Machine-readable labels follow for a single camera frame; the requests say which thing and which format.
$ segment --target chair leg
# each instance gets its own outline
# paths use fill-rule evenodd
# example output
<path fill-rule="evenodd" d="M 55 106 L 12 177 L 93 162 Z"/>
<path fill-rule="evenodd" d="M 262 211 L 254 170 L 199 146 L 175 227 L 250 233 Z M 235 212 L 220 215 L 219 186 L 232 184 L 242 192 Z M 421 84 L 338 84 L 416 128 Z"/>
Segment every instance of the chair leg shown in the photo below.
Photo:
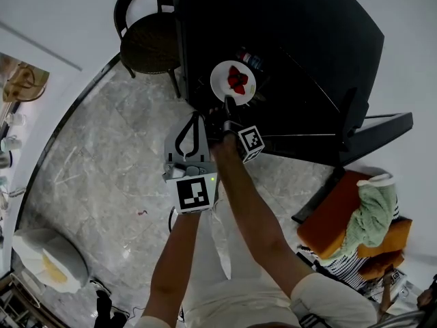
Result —
<path fill-rule="evenodd" d="M 178 87 L 178 82 L 176 81 L 176 76 L 175 76 L 175 70 L 171 69 L 168 71 L 171 82 L 173 83 L 173 87 L 175 88 L 175 92 L 176 92 L 176 97 L 180 98 L 180 92 L 179 92 L 179 87 Z"/>
<path fill-rule="evenodd" d="M 131 76 L 132 78 L 135 78 L 135 73 L 133 72 L 133 70 L 130 69 L 130 68 L 129 68 L 129 67 L 128 67 L 124 62 L 123 62 L 123 60 L 121 60 L 121 61 L 122 61 L 122 65 L 125 67 L 125 69 L 128 70 L 130 76 Z"/>

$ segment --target white plate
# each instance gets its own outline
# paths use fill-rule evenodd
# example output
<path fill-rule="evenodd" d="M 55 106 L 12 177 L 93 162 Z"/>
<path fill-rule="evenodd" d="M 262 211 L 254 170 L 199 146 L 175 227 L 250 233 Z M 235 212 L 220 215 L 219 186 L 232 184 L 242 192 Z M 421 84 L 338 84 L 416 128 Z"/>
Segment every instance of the white plate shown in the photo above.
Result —
<path fill-rule="evenodd" d="M 243 85 L 246 92 L 244 95 L 237 94 L 233 89 L 231 89 L 227 82 L 229 69 L 231 69 L 232 66 L 236 67 L 240 73 L 247 75 L 249 78 L 247 84 Z M 217 64 L 212 70 L 211 88 L 219 100 L 225 102 L 225 96 L 231 95 L 234 97 L 237 106 L 240 106 L 248 103 L 252 99 L 257 89 L 257 82 L 252 71 L 245 64 L 238 61 L 224 61 Z"/>

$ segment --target strawberry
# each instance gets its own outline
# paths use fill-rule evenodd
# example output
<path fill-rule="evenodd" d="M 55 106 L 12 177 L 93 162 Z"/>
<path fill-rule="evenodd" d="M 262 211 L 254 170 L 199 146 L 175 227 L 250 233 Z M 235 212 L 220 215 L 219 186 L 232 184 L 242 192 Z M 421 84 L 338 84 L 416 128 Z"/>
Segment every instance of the strawberry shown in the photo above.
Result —
<path fill-rule="evenodd" d="M 237 74 L 240 74 L 240 71 L 235 66 L 231 66 L 231 68 L 229 69 L 229 75 L 237 75 Z"/>
<path fill-rule="evenodd" d="M 234 87 L 238 83 L 238 77 L 236 75 L 230 75 L 229 78 L 227 78 L 227 82 L 230 87 Z"/>
<path fill-rule="evenodd" d="M 241 73 L 240 74 L 240 80 L 243 83 L 243 85 L 246 85 L 247 81 L 249 80 L 249 77 L 247 75 Z"/>
<path fill-rule="evenodd" d="M 237 94 L 240 94 L 240 95 L 245 95 L 245 94 L 246 94 L 243 85 L 237 85 L 237 86 L 235 86 L 234 91 L 235 91 Z"/>

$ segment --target white shirt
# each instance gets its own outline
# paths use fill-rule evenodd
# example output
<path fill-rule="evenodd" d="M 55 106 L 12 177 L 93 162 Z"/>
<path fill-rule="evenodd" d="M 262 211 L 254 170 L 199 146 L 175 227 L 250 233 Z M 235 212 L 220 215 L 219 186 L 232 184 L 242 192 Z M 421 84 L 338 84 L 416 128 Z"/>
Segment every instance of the white shirt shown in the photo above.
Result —
<path fill-rule="evenodd" d="M 376 324 L 370 302 L 346 285 L 319 273 L 298 283 L 291 299 L 280 293 L 263 291 L 257 283 L 244 293 L 239 284 L 229 282 L 217 288 L 217 298 L 185 317 L 188 328 L 247 328 L 262 323 L 281 322 L 299 327 L 291 304 L 300 301 L 311 313 L 323 318 L 332 328 L 365 328 Z M 154 317 L 142 317 L 135 328 L 170 328 Z"/>

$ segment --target black table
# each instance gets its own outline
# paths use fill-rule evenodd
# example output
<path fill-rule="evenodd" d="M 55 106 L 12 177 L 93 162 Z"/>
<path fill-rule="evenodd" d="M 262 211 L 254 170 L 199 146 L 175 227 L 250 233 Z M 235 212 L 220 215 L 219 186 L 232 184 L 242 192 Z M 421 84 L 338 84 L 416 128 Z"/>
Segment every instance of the black table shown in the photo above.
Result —
<path fill-rule="evenodd" d="M 357 131 L 378 70 L 384 36 L 355 0 L 174 0 L 183 97 L 202 113 L 221 105 L 210 88 L 218 63 L 245 48 L 264 60 L 254 99 L 240 106 L 264 152 L 345 165 L 402 135 L 395 125 Z"/>

